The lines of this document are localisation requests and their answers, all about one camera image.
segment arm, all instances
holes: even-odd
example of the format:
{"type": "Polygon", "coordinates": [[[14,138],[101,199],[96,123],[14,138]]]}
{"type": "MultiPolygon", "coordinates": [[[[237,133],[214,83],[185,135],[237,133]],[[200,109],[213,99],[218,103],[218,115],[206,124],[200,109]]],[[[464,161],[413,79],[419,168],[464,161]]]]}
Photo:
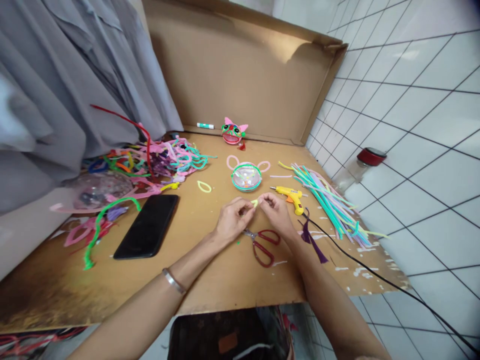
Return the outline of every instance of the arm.
{"type": "MultiPolygon", "coordinates": [[[[188,290],[254,213],[252,203],[240,197],[223,206],[215,230],[170,266],[171,276],[188,290]]],[[[167,326],[182,298],[162,274],[157,275],[102,322],[70,359],[138,359],[167,326]]]]}
{"type": "Polygon", "coordinates": [[[290,248],[303,279],[308,302],[328,336],[336,357],[339,360],[353,360],[360,356],[371,356],[390,360],[389,353],[355,305],[320,264],[315,253],[301,241],[290,220],[285,201],[267,192],[260,195],[258,204],[290,248]]]}

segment hot glue gun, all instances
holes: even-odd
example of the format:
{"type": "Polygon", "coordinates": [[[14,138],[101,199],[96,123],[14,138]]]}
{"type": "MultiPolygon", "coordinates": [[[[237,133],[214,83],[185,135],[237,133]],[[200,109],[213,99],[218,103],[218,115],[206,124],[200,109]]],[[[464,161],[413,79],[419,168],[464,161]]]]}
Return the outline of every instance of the hot glue gun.
{"type": "Polygon", "coordinates": [[[296,191],[291,188],[283,187],[283,186],[277,186],[277,187],[270,186],[270,189],[275,190],[279,194],[287,196],[286,202],[293,203],[293,205],[295,205],[295,215],[300,216],[304,213],[304,207],[300,203],[300,198],[302,197],[301,191],[296,191]]]}

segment black phone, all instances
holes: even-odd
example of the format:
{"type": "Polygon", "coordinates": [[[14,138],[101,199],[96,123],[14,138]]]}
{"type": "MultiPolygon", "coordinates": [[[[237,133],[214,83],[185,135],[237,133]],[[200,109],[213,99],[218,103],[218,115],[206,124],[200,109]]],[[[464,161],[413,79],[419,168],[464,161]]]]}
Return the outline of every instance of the black phone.
{"type": "Polygon", "coordinates": [[[152,195],[113,254],[116,260],[151,258],[162,246],[178,195],[152,195]]]}

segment red jar lid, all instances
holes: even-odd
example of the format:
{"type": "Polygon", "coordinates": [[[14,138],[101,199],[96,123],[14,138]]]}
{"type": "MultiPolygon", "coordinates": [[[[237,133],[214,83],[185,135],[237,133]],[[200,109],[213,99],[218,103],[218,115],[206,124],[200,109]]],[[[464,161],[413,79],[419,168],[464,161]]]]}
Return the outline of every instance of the red jar lid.
{"type": "Polygon", "coordinates": [[[387,158],[387,153],[373,147],[366,147],[356,158],[367,165],[378,166],[387,158]]]}

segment wooden table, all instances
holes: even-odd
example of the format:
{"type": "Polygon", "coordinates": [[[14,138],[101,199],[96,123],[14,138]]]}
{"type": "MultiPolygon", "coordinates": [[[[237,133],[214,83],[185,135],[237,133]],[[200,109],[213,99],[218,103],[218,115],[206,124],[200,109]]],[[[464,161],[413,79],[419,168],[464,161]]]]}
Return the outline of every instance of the wooden table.
{"type": "MultiPolygon", "coordinates": [[[[239,195],[256,199],[269,191],[270,186],[300,190],[300,183],[293,178],[270,178],[270,175],[292,174],[290,170],[278,166],[278,161],[284,164],[296,162],[325,174],[304,147],[247,140],[246,151],[239,151],[219,136],[192,133],[184,136],[196,143],[201,154],[218,158],[210,159],[203,170],[189,175],[177,190],[168,190],[169,194],[179,195],[180,201],[158,255],[122,261],[112,258],[137,216],[133,205],[119,218],[118,225],[113,226],[110,233],[95,246],[92,255],[96,265],[90,270],[83,270],[84,250],[71,254],[82,244],[63,247],[66,233],[46,240],[0,282],[0,333],[99,323],[162,268],[171,265],[211,231],[217,222],[221,205],[239,195]],[[230,177],[232,171],[226,165],[230,154],[236,155],[241,162],[257,164],[270,161],[271,168],[263,173],[263,182],[258,189],[242,194],[234,188],[230,177]],[[212,192],[200,191],[197,180],[209,184],[212,192]]],[[[327,231],[330,230],[330,235],[334,235],[331,222],[326,219],[324,211],[318,209],[319,204],[312,194],[302,197],[301,202],[310,209],[311,218],[327,231]]],[[[303,222],[304,218],[294,215],[293,205],[289,206],[291,219],[295,227],[301,230],[297,219],[303,222]]],[[[271,229],[271,226],[264,214],[258,211],[249,228],[255,232],[271,229]]],[[[179,315],[306,301],[302,279],[283,242],[279,246],[266,245],[279,264],[264,268],[252,253],[250,238],[241,235],[238,241],[217,256],[200,275],[178,309],[179,315]]],[[[362,276],[365,271],[360,274],[356,272],[360,266],[344,256],[327,237],[316,242],[330,260],[324,266],[349,296],[395,290],[375,277],[362,276]]],[[[375,242],[374,250],[365,252],[358,252],[357,246],[347,239],[340,240],[339,244],[349,254],[377,268],[379,274],[396,285],[410,285],[378,242],[375,242]]],[[[311,245],[305,243],[304,246],[314,251],[311,245]]]]}

